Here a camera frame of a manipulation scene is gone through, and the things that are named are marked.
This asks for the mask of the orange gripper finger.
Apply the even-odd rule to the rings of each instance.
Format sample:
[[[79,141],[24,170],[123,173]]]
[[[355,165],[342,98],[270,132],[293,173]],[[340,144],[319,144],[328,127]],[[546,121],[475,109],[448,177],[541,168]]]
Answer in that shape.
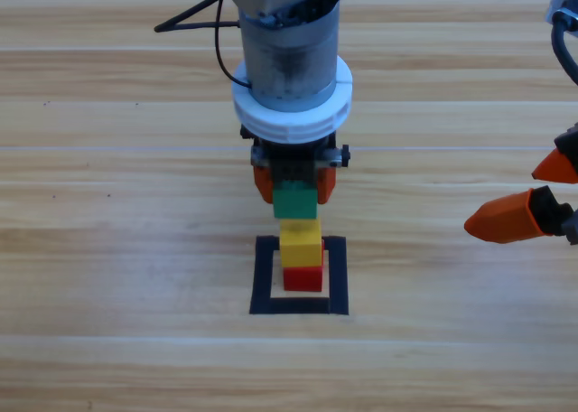
[[[320,168],[317,173],[317,202],[328,202],[336,185],[336,168]]]
[[[270,169],[267,167],[254,166],[253,172],[255,185],[261,197],[266,203],[272,203],[275,184],[272,180]]]
[[[577,171],[570,160],[557,149],[553,150],[532,172],[535,180],[577,184]]]
[[[464,223],[473,237],[498,244],[543,237],[530,209],[534,190],[511,194],[481,205]]]

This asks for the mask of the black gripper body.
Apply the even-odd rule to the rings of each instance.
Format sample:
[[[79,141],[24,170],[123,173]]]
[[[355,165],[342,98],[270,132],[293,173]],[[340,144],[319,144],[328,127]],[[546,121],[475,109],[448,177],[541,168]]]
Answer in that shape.
[[[565,155],[577,171],[576,124],[555,139],[555,149]],[[537,189],[530,206],[537,208],[536,221],[546,235],[564,236],[571,245],[577,244],[577,211],[568,203],[560,204],[548,186]]]
[[[304,144],[267,141],[245,126],[241,126],[240,136],[253,141],[251,165],[269,168],[275,185],[282,182],[316,184],[320,168],[348,167],[351,158],[350,146],[338,147],[335,132]]]

